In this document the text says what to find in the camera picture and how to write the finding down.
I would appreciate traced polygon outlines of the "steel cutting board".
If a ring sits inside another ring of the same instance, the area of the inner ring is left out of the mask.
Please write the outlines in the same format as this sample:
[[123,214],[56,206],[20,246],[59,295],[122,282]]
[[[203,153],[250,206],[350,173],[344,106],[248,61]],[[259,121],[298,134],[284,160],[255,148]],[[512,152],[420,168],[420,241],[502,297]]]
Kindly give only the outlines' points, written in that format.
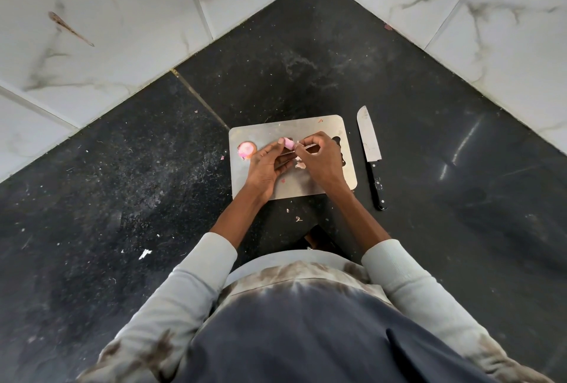
[[[249,126],[234,127],[229,130],[231,191],[235,198],[244,186],[247,178],[248,160],[238,155],[237,148],[243,142],[252,142],[257,148],[276,141],[280,137],[289,137],[299,141],[318,131],[323,131],[330,137],[338,138],[343,159],[344,178],[351,190],[357,187],[358,180],[353,166],[351,149],[348,141],[348,132],[344,121],[339,115],[326,115],[321,117],[304,118],[290,121],[262,123]],[[284,173],[274,186],[271,200],[302,197],[322,194],[323,189],[315,183],[307,170],[291,168]]]

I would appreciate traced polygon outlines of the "person's right hand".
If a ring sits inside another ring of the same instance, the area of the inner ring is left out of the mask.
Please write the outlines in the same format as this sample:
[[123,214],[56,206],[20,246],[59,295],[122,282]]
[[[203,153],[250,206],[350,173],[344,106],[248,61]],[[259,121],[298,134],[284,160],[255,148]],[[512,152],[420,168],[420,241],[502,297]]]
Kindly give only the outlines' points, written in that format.
[[311,155],[305,155],[305,153],[303,153],[304,149],[299,150],[302,153],[302,159],[306,165],[306,169],[319,186],[321,186],[323,179],[329,179],[331,177],[338,177],[341,180],[345,180],[341,148],[329,135],[318,131],[300,140],[299,143],[304,145],[316,143],[320,145],[320,151]]

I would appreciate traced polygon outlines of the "person's left hand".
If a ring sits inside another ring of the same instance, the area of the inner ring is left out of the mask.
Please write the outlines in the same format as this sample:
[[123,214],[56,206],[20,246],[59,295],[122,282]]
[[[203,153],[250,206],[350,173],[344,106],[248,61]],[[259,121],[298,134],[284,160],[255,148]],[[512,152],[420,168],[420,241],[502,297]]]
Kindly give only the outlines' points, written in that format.
[[276,181],[294,166],[295,153],[284,150],[278,158],[264,156],[264,147],[250,158],[250,167],[244,189],[267,202],[273,195]]

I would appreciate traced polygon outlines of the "grey tie-dye shirt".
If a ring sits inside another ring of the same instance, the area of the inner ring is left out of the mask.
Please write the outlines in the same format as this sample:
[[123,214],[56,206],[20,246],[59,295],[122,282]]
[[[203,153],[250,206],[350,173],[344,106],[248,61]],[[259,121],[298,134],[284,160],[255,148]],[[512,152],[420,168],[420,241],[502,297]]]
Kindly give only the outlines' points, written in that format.
[[236,258],[204,234],[76,383],[554,383],[398,240]]

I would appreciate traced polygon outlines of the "person's right forearm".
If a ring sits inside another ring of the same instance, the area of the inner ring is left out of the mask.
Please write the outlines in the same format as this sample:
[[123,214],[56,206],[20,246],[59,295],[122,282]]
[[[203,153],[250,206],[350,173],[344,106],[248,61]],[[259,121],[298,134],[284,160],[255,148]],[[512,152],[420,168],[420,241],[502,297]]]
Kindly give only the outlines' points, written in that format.
[[344,179],[323,179],[321,186],[340,211],[361,251],[367,252],[375,245],[392,239],[356,198]]

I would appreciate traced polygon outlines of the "person's left forearm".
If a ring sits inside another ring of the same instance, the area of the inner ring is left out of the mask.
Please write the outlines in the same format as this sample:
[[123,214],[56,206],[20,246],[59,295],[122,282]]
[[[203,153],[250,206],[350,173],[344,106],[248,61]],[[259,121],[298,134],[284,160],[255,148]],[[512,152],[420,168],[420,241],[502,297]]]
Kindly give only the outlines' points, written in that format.
[[259,210],[272,196],[273,188],[246,183],[210,229],[235,249],[243,241]]

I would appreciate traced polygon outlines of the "black-handled kitchen knife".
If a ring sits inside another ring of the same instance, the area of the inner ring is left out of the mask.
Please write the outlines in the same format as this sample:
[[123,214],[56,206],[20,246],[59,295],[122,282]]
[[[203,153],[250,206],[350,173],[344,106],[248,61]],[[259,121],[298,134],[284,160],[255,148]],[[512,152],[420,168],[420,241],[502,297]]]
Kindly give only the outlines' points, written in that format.
[[385,211],[387,209],[387,200],[384,195],[383,182],[380,179],[379,167],[382,161],[382,154],[372,119],[366,106],[359,108],[357,124],[366,159],[366,170],[370,182],[373,205],[377,210]]

